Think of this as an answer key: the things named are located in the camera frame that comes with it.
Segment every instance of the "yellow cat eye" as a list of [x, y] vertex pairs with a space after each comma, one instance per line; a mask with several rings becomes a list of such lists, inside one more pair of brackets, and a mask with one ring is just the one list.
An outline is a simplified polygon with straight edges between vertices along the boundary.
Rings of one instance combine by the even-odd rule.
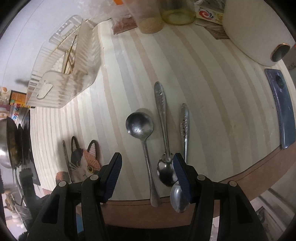
[[87, 169], [88, 169], [88, 171], [89, 171], [90, 173], [93, 173], [93, 172], [94, 172], [94, 169], [93, 169], [93, 167], [91, 167], [91, 166], [88, 166]]

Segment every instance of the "cat ear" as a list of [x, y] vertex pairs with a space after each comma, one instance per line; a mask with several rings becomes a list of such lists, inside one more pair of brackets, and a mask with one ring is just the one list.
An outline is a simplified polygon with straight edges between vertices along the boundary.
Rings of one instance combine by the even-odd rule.
[[96, 157], [96, 160], [99, 159], [99, 143], [95, 140], [92, 140], [91, 143], [89, 144], [87, 151]]
[[79, 149], [79, 144], [77, 138], [73, 136], [71, 140], [71, 152], [74, 152], [76, 149]]

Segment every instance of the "metal spoon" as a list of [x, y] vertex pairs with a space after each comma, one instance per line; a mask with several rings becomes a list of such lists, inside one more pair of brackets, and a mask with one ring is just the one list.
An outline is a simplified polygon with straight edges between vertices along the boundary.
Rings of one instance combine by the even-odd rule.
[[[186, 104], [182, 104], [180, 133], [183, 143], [184, 161], [187, 162], [188, 142], [189, 142], [189, 109]], [[177, 213], [183, 213], [189, 206], [187, 198], [182, 193], [179, 182], [177, 181], [170, 191], [170, 203]]]
[[157, 175], [164, 185], [172, 187], [178, 178], [173, 167], [173, 154], [170, 152], [168, 143], [165, 92], [162, 84], [159, 82], [156, 82], [154, 85], [154, 95], [163, 133], [163, 143], [165, 146], [165, 153], [157, 164]]
[[140, 139], [142, 142], [149, 176], [150, 203], [153, 207], [158, 207], [158, 205], [160, 204], [160, 198], [157, 193], [154, 180], [152, 178], [151, 163], [149, 160], [148, 149], [146, 145], [146, 139], [151, 135], [153, 131], [153, 121], [151, 117], [147, 114], [142, 112], [135, 112], [130, 114], [126, 119], [126, 129], [131, 136]]

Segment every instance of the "table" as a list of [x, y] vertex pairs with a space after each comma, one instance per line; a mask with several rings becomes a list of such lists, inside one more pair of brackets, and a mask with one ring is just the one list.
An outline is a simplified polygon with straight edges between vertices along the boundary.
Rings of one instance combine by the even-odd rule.
[[[95, 28], [102, 45], [102, 65], [95, 83], [61, 109], [37, 107], [31, 111], [32, 148], [44, 189], [53, 190], [56, 173], [67, 170], [62, 140], [70, 157], [72, 136], [77, 137], [82, 148], [94, 139], [100, 144], [102, 165], [109, 163], [114, 152], [123, 157], [111, 198], [113, 204], [108, 202], [105, 210], [116, 214], [120, 211], [115, 206], [125, 206], [127, 214], [144, 205], [150, 212], [147, 215], [158, 217], [158, 221], [151, 216], [151, 220], [143, 222], [134, 217], [133, 222], [130, 217], [131, 222], [121, 225], [167, 227], [190, 222], [192, 210], [184, 213], [183, 222], [160, 224], [168, 219], [168, 213], [180, 214], [173, 214], [167, 198], [170, 188], [156, 174], [158, 159], [164, 153], [153, 92], [156, 81], [163, 84], [166, 92], [171, 151], [181, 152], [179, 112], [181, 104], [187, 103], [191, 122], [188, 164], [212, 181], [235, 179], [235, 175], [244, 175], [252, 168], [256, 173], [260, 167], [266, 169], [270, 160], [275, 167], [281, 153], [293, 152], [292, 146], [285, 151], [278, 148], [279, 124], [265, 67], [247, 57], [230, 40], [216, 40], [194, 24], [166, 25], [151, 35], [133, 29], [117, 36], [111, 34], [111, 26], [107, 21]], [[296, 90], [288, 70], [282, 61], [273, 68], [283, 72], [296, 110]], [[138, 110], [150, 113], [155, 124], [147, 146], [154, 167], [152, 175], [166, 205], [154, 210], [147, 200], [149, 182], [141, 143], [125, 129], [127, 116]], [[286, 165], [277, 168], [279, 175], [293, 163], [288, 158]], [[272, 185], [279, 178], [266, 178], [260, 186]], [[249, 191], [251, 197], [259, 190]], [[119, 225], [114, 215], [110, 217], [112, 224]]]

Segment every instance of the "brown powder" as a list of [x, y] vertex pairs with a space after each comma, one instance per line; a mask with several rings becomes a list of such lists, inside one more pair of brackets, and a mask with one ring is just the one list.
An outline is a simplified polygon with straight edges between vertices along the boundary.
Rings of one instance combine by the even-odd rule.
[[154, 34], [162, 30], [164, 23], [161, 17], [144, 18], [139, 21], [138, 27], [143, 34]]

